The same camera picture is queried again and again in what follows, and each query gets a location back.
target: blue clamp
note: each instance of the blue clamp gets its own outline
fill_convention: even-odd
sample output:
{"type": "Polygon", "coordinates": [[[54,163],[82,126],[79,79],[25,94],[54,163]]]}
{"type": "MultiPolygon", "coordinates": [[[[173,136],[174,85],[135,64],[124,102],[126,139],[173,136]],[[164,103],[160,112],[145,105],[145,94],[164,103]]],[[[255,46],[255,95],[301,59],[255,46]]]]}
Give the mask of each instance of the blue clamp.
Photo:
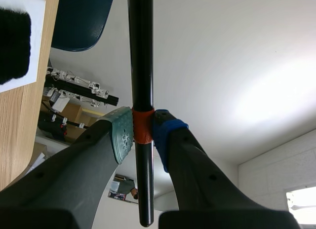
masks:
{"type": "Polygon", "coordinates": [[[166,173],[168,173],[168,170],[167,170],[168,153],[166,152],[166,144],[167,144],[168,136],[171,131],[175,129],[179,129],[179,128],[188,129],[189,126],[180,119],[166,120],[161,125],[157,124],[156,121],[154,121],[154,124],[153,124],[153,140],[154,140],[156,149],[158,150],[158,153],[160,155],[164,171],[166,173]]]}

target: white clip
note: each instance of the white clip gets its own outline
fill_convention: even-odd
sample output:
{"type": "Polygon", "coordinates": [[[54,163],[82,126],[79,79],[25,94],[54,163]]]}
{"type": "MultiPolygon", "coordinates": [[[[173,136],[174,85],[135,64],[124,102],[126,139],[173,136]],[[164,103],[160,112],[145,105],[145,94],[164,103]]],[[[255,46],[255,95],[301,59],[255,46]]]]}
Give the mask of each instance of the white clip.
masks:
{"type": "Polygon", "coordinates": [[[62,125],[66,125],[67,124],[68,119],[66,117],[64,117],[62,125]]]}
{"type": "Polygon", "coordinates": [[[55,119],[56,119],[56,115],[53,114],[52,118],[51,118],[51,122],[55,122],[55,119]]]}

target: black pole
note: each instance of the black pole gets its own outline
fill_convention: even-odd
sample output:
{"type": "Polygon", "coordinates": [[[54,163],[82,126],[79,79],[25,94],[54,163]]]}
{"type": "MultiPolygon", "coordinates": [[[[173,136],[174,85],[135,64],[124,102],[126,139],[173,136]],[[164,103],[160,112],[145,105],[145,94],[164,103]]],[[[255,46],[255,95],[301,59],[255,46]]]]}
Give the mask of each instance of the black pole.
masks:
{"type": "MultiPolygon", "coordinates": [[[[133,108],[153,109],[153,0],[128,0],[133,108]]],[[[135,143],[139,218],[144,227],[154,222],[153,144],[135,143]]]]}

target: black chair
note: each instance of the black chair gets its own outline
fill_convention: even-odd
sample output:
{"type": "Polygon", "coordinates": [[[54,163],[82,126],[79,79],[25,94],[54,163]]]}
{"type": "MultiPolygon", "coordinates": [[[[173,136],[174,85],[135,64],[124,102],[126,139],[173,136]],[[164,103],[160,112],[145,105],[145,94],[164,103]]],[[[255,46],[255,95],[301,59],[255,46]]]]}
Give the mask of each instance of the black chair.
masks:
{"type": "Polygon", "coordinates": [[[99,40],[113,0],[59,0],[52,47],[84,51],[99,40]]]}

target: white ceiling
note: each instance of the white ceiling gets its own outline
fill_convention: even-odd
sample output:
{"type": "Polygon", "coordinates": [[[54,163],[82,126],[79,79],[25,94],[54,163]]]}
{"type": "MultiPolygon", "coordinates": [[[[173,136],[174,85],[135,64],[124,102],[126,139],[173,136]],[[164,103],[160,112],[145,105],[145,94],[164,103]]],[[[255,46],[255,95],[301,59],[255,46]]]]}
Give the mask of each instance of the white ceiling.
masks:
{"type": "MultiPolygon", "coordinates": [[[[154,0],[154,103],[204,150],[242,163],[316,128],[316,0],[154,0]]],[[[127,0],[99,42],[56,68],[131,106],[127,0]]],[[[107,112],[113,107],[100,108],[107,112]]]]}

